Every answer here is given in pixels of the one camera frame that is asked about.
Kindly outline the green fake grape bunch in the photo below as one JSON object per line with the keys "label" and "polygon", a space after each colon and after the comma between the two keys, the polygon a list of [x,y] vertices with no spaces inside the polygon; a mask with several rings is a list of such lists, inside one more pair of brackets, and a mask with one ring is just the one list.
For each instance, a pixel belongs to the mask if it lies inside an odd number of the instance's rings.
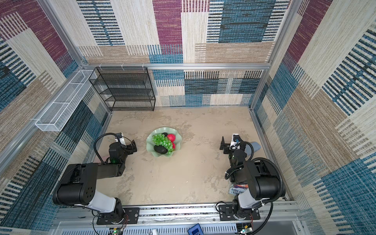
{"label": "green fake grape bunch", "polygon": [[174,149],[172,148],[172,142],[162,133],[154,135],[152,137],[152,141],[157,146],[164,146],[168,150],[168,153],[174,151]]}

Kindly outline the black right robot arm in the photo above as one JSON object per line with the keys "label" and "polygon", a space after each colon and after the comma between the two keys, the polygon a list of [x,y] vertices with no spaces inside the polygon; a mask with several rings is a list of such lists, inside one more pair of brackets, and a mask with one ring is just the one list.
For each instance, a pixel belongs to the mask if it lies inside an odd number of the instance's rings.
{"label": "black right robot arm", "polygon": [[220,203],[216,206],[220,220],[260,219],[259,208],[286,194],[281,171],[269,159],[254,158],[254,153],[261,149],[260,144],[243,141],[238,134],[232,135],[230,143],[222,138],[219,149],[228,155],[230,163],[225,179],[247,187],[230,205]]}

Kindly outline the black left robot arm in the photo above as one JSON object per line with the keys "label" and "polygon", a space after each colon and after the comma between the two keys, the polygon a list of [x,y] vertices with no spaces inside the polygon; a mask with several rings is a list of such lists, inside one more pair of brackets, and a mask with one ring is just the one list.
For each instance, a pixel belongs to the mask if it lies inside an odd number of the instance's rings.
{"label": "black left robot arm", "polygon": [[125,171],[129,155],[137,152],[135,141],[130,141],[122,133],[112,133],[116,141],[109,145],[109,157],[100,156],[95,140],[93,149],[99,158],[98,163],[70,164],[63,173],[52,197],[53,203],[61,206],[74,206],[97,212],[97,225],[126,225],[138,222],[139,208],[125,209],[119,198],[109,197],[97,190],[97,180],[120,177]]}

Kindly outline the mint green scalloped bowl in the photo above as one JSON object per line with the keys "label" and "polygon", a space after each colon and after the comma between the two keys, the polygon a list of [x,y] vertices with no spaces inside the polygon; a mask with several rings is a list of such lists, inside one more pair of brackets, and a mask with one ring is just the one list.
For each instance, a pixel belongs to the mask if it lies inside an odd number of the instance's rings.
{"label": "mint green scalloped bowl", "polygon": [[[160,134],[160,133],[168,133],[168,134],[174,134],[176,136],[176,140],[174,141],[175,145],[176,145],[176,148],[174,151],[172,151],[171,153],[167,153],[167,154],[164,154],[164,155],[161,155],[161,154],[158,154],[155,150],[154,150],[154,142],[152,141],[152,137],[156,134]],[[146,149],[148,152],[150,152],[154,157],[171,157],[176,151],[180,150],[181,148],[181,143],[182,143],[182,136],[178,133],[177,130],[173,129],[173,128],[170,128],[170,127],[161,127],[161,128],[158,128],[156,130],[154,130],[146,139]]]}

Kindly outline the blue grey oval pad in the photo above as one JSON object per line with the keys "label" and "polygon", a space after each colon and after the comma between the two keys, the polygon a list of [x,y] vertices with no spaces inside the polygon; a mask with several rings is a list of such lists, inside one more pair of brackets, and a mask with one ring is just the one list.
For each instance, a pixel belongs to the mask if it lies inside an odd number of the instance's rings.
{"label": "blue grey oval pad", "polygon": [[[259,151],[259,150],[261,149],[260,144],[257,143],[257,142],[251,142],[250,144],[251,144],[252,147],[253,147],[254,153],[257,152],[257,151]],[[251,153],[252,153],[252,149],[251,149],[251,147],[250,147],[249,145],[246,145],[245,153],[247,154],[247,156],[250,156],[250,155],[251,155]]]}

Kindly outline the colourful paperback book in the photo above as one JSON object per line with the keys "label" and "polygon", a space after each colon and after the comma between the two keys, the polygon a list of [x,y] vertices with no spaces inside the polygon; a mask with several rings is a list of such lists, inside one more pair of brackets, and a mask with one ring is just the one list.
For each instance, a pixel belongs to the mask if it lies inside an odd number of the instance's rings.
{"label": "colourful paperback book", "polygon": [[241,193],[244,193],[247,189],[248,189],[247,184],[230,184],[229,194],[239,195]]}

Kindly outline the blue device at bottom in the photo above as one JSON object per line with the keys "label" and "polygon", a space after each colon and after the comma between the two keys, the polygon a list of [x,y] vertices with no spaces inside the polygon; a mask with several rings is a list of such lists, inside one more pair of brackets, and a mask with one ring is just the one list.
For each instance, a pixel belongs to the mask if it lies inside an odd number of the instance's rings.
{"label": "blue device at bottom", "polygon": [[188,229],[189,235],[204,235],[203,230],[200,226],[200,224],[195,224],[191,228]]}

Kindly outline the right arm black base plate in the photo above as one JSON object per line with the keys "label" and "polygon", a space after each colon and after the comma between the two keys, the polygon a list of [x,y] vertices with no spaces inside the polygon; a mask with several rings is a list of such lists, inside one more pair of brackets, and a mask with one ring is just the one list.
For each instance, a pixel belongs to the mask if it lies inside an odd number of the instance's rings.
{"label": "right arm black base plate", "polygon": [[226,204],[218,204],[215,208],[219,212],[221,221],[260,219],[260,214],[257,210],[239,209],[234,212],[233,206]]}

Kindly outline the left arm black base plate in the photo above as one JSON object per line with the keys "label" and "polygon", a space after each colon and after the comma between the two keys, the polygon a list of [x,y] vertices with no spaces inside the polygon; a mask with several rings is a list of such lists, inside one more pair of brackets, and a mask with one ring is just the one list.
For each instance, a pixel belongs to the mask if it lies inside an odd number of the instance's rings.
{"label": "left arm black base plate", "polygon": [[140,208],[123,208],[120,212],[100,213],[96,225],[137,224]]}

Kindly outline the white mesh wall basket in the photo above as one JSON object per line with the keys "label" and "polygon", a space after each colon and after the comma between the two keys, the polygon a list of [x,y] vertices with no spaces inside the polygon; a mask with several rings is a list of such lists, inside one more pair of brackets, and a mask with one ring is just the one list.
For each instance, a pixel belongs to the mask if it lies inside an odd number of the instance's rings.
{"label": "white mesh wall basket", "polygon": [[60,132],[91,87],[92,70],[80,70],[58,94],[35,126],[43,132]]}

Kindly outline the aluminium front rail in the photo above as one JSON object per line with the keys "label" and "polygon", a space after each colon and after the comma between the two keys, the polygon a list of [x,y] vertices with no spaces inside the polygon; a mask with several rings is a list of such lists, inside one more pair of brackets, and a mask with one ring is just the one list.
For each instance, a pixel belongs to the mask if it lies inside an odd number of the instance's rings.
{"label": "aluminium front rail", "polygon": [[[147,205],[138,206],[138,225],[174,222],[218,222],[220,220],[219,206],[215,203],[176,204],[176,205]],[[63,208],[57,213],[51,227],[63,225],[90,225],[92,215],[89,209]],[[274,202],[271,220],[301,218],[300,209],[295,201],[279,200]]]}

